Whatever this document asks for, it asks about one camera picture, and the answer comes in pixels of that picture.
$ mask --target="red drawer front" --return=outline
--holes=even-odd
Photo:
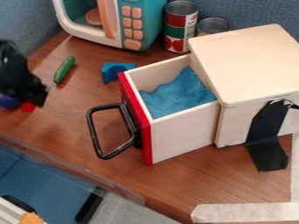
[[[153,164],[152,157],[152,142],[151,142],[151,131],[150,121],[145,115],[142,106],[136,98],[136,95],[129,84],[129,81],[125,73],[118,73],[119,81],[121,84],[121,91],[126,98],[126,101],[133,112],[138,125],[141,130],[141,138],[143,142],[143,157],[146,165]]]

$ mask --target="open drawer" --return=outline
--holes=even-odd
[[[219,119],[218,101],[153,119],[139,91],[151,92],[172,82],[190,66],[209,88],[191,55],[168,59],[120,73],[122,94],[141,131],[143,156],[147,165],[193,151],[214,142]]]

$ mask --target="green toy cucumber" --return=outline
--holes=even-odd
[[[54,75],[54,82],[59,85],[61,81],[65,79],[69,71],[72,69],[75,63],[75,58],[73,56],[68,57],[59,67]]]

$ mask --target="microwave buttons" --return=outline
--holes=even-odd
[[[137,30],[141,30],[143,28],[143,21],[139,19],[134,19],[133,20],[133,27]]]
[[[129,6],[122,6],[122,15],[124,17],[130,17],[131,16],[131,7],[129,7]]]
[[[122,19],[123,25],[126,27],[131,27],[132,26],[132,19],[125,17]]]
[[[143,39],[143,32],[142,31],[134,31],[134,39]]]
[[[133,30],[132,29],[124,29],[124,34],[127,38],[132,38],[133,37]]]
[[[132,16],[133,18],[141,18],[143,16],[143,10],[141,8],[133,8]]]
[[[124,45],[131,50],[135,50],[138,51],[142,48],[142,43],[138,40],[134,40],[134,39],[126,39],[124,41]]]

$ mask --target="wooden desk surface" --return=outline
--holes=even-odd
[[[258,173],[243,145],[221,150],[212,145],[151,167],[143,164],[141,152],[133,148],[108,161],[98,159],[86,112],[121,100],[117,81],[102,84],[103,63],[135,62],[140,67],[178,55],[159,43],[147,52],[127,52],[61,32],[30,58],[30,69],[45,79],[70,55],[76,57],[77,66],[65,84],[50,93],[44,108],[32,114],[0,109],[0,143],[16,146],[183,223],[191,222],[191,211],[200,203],[289,201],[289,169]],[[95,117],[104,149],[128,139],[117,111]],[[291,136],[281,141],[289,154]]]

